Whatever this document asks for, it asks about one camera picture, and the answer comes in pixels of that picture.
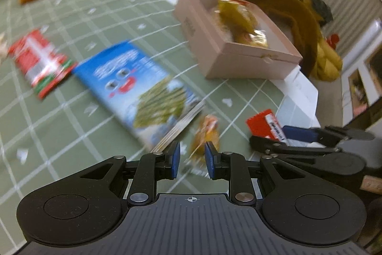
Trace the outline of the brown fuzzy coat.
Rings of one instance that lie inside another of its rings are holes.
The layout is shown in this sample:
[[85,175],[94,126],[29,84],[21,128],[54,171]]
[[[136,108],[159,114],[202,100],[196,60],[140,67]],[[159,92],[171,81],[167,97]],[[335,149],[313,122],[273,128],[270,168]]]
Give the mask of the brown fuzzy coat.
[[301,71],[310,77],[317,60],[318,23],[300,0],[244,0],[291,30],[293,45],[302,56]]

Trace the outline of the blue seaweed snack bag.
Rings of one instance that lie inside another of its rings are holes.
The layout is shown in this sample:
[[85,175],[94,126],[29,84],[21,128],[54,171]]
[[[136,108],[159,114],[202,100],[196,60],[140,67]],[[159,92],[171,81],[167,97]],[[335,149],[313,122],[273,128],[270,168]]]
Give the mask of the blue seaweed snack bag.
[[154,154],[163,152],[204,106],[185,83],[127,41],[87,58],[73,73]]

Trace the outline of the green checkered tablecloth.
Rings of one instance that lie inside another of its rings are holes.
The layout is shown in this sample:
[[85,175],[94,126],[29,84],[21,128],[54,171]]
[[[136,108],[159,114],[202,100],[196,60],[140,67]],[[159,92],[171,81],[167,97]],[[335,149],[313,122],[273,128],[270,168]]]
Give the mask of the green checkered tablecloth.
[[223,193],[203,141],[248,159],[247,119],[278,113],[264,79],[208,79],[174,14],[177,0],[1,0],[1,253],[24,243],[17,205],[30,192],[111,158],[138,161],[177,143],[160,193]]

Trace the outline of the small orange snack packet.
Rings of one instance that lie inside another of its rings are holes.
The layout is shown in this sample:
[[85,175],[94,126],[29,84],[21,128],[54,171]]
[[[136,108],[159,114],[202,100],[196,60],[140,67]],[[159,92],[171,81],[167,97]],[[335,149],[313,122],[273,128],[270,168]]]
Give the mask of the small orange snack packet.
[[200,120],[190,148],[189,159],[191,161],[205,158],[205,144],[207,142],[213,143],[215,149],[219,150],[218,118],[213,114],[208,114]]

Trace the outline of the yellow snack packet in box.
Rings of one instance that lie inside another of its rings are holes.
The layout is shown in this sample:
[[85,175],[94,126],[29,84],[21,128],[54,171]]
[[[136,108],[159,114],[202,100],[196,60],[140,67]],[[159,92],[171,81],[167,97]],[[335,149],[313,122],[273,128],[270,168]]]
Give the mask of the yellow snack packet in box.
[[213,10],[216,22],[228,39],[242,45],[250,45],[263,49],[268,48],[264,30],[249,8],[234,0],[218,0]]

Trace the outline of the long red snack packet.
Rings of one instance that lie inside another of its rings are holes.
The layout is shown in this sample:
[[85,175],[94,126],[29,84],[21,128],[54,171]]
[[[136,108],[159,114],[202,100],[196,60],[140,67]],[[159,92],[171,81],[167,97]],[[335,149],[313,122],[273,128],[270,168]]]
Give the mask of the long red snack packet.
[[56,52],[54,44],[39,30],[33,30],[16,41],[8,49],[8,54],[41,100],[76,67],[76,62]]

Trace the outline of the white paper sheet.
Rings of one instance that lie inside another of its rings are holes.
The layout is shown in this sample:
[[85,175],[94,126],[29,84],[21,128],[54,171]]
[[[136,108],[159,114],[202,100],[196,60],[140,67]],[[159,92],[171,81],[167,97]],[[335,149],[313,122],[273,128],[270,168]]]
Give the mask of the white paper sheet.
[[276,117],[281,125],[319,127],[316,117],[318,90],[296,66],[284,80],[271,81],[283,94]]

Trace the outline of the small red snack packet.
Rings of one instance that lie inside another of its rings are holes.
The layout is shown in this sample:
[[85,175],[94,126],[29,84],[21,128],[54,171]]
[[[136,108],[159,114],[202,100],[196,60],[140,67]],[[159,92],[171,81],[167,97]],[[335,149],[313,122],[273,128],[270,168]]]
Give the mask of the small red snack packet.
[[288,145],[288,139],[271,109],[255,114],[246,120],[246,125],[251,132],[250,141],[270,141]]

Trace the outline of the pink cardboard box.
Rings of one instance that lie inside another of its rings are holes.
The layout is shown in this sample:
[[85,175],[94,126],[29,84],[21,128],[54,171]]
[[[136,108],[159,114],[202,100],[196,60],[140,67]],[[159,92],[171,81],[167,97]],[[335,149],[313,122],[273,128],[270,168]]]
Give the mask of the pink cardboard box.
[[174,15],[201,73],[208,79],[285,79],[299,66],[302,56],[258,6],[234,1],[255,16],[255,34],[265,37],[265,45],[254,41],[255,34],[225,26],[218,15],[219,0],[178,0],[175,5]]

